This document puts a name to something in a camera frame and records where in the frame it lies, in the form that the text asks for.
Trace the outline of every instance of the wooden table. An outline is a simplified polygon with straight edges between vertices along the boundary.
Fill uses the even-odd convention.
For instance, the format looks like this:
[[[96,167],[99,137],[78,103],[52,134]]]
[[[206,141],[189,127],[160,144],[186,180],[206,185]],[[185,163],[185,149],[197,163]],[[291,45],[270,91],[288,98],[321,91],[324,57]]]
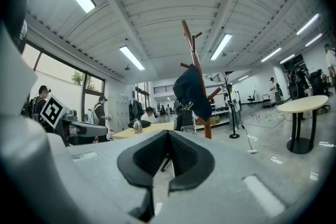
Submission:
[[[141,134],[146,134],[146,133],[150,133],[150,132],[153,132],[153,131],[159,131],[159,130],[174,130],[174,122],[152,124],[152,125],[150,125],[146,128],[143,128]],[[122,132],[114,134],[112,137],[117,138],[117,139],[123,139],[123,138],[134,137],[136,135],[138,135],[138,134],[134,133],[134,129],[129,128],[129,129],[126,129]]]
[[[287,143],[287,149],[289,151],[296,154],[305,154],[313,149],[316,130],[316,111],[327,103],[328,99],[329,98],[325,95],[315,95],[296,99],[277,107],[281,112],[293,114],[292,138]],[[304,112],[311,110],[313,111],[313,122],[310,139],[300,138],[302,115]]]

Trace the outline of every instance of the floor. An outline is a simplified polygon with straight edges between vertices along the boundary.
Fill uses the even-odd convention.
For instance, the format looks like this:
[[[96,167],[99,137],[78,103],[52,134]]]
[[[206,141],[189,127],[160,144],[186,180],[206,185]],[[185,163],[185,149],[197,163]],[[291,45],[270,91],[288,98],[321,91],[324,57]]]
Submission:
[[[329,99],[331,109],[328,113],[317,116],[316,136],[313,150],[304,155],[297,155],[287,150],[286,144],[291,139],[291,114],[279,113],[276,107],[263,109],[262,104],[254,107],[243,106],[243,121],[249,141],[255,154],[251,158],[261,162],[280,176],[288,178],[302,195],[317,187],[329,172],[336,148],[336,94]],[[173,121],[176,116],[165,115],[157,118],[158,122]],[[311,113],[304,114],[305,121],[301,123],[301,137],[310,138]],[[246,131],[238,129],[238,139],[231,139],[233,130],[228,124],[212,128],[212,140],[232,147],[249,150]],[[197,135],[204,136],[204,130],[197,130]],[[164,206],[167,197],[168,182],[173,178],[172,165],[166,171],[158,171],[154,178],[154,202],[158,210]]]

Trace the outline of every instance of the hat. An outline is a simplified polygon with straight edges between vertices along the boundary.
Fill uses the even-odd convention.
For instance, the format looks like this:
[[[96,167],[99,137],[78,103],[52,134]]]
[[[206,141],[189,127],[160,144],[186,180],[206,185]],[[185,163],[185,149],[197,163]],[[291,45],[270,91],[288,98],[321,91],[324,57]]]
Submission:
[[[190,67],[176,80],[174,93],[183,106],[194,111],[196,116],[207,121],[212,113],[210,102],[203,94],[202,83],[197,68]]]
[[[98,99],[99,102],[100,102],[100,101],[103,101],[103,100],[105,100],[105,101],[107,102],[107,99],[106,99],[105,96],[101,96],[101,97],[99,97],[99,99]]]

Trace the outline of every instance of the wooden coat rack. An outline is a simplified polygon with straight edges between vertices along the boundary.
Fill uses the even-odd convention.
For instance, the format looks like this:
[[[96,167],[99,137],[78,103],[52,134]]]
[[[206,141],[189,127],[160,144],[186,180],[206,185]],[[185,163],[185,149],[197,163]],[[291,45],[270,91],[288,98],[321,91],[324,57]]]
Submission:
[[[189,28],[188,28],[188,25],[187,25],[187,22],[185,20],[182,21],[182,26],[183,26],[183,29],[184,29],[184,35],[187,37],[187,40],[188,40],[188,43],[189,43],[190,53],[191,53],[191,56],[193,58],[194,66],[197,68],[198,75],[199,75],[200,80],[201,80],[203,94],[205,95],[205,97],[207,97],[206,96],[206,91],[205,91],[205,86],[204,86],[204,80],[203,80],[203,76],[202,76],[201,65],[199,63],[200,61],[199,61],[198,54],[197,54],[197,51],[196,51],[196,43],[195,43],[195,39],[198,38],[202,34],[202,32],[198,33],[197,35],[191,35],[190,31],[189,31]],[[180,66],[185,67],[185,68],[190,67],[190,65],[187,65],[187,64],[182,63],[182,62],[180,63]],[[207,99],[211,100],[220,91],[221,91],[221,88],[218,87],[212,94],[210,94],[207,97]],[[210,119],[205,121],[205,120],[201,119],[200,117],[198,117],[197,120],[204,125],[205,137],[208,138],[208,139],[211,139]]]

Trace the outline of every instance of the tree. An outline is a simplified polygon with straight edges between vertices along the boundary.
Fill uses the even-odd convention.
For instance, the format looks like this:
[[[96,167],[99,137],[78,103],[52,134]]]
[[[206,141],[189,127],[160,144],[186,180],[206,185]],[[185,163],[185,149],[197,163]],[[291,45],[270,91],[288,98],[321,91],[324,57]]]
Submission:
[[[80,85],[80,86],[82,86],[83,78],[84,78],[84,73],[79,72],[77,70],[75,70],[74,73],[71,76],[71,80],[72,80],[73,84]],[[95,89],[96,89],[96,85],[93,84],[93,82],[90,81],[90,85],[89,85],[88,90],[94,91]]]

